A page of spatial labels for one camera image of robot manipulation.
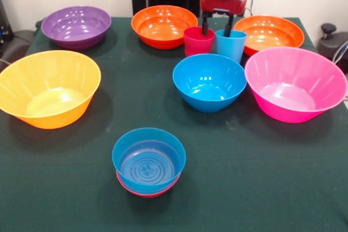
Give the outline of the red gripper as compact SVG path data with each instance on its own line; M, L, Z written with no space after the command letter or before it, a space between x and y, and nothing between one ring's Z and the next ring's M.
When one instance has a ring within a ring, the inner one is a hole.
M200 0L203 12L229 15L223 36L230 37L234 15L242 15L246 9L247 0ZM208 15L202 15L202 34L208 34Z

